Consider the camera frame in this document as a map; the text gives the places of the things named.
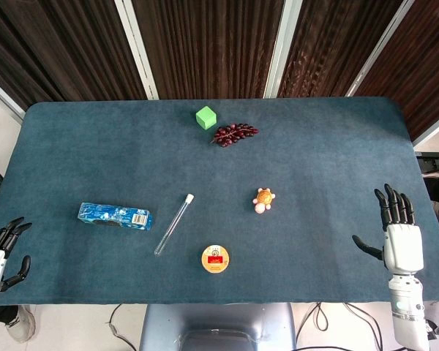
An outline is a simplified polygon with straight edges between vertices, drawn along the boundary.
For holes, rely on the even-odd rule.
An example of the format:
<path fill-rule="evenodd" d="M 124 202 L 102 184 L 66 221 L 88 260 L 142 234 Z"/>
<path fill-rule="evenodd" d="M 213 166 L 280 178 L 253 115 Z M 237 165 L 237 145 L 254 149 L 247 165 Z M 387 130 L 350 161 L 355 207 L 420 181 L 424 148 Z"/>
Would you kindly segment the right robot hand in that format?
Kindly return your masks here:
<path fill-rule="evenodd" d="M 384 245 L 369 246 L 357 235 L 354 244 L 363 252 L 380 260 L 394 275 L 413 276 L 424 268 L 421 230 L 415 223 L 414 207 L 404 193 L 389 184 L 384 190 L 374 190 L 380 207 Z"/>

